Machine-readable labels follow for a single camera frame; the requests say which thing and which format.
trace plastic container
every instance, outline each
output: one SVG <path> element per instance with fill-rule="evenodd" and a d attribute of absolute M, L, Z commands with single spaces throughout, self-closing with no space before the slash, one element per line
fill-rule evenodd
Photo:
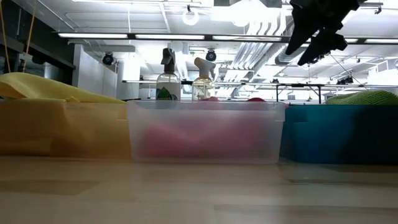
<path fill-rule="evenodd" d="M 283 103 L 129 101 L 132 156 L 141 162 L 275 164 Z"/>
<path fill-rule="evenodd" d="M 398 106 L 286 109 L 280 155 L 317 164 L 398 165 Z"/>

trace wooden table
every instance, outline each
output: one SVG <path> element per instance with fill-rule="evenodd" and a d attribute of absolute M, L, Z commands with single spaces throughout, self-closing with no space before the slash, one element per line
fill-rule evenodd
<path fill-rule="evenodd" d="M 0 157 L 0 223 L 398 223 L 398 167 Z"/>

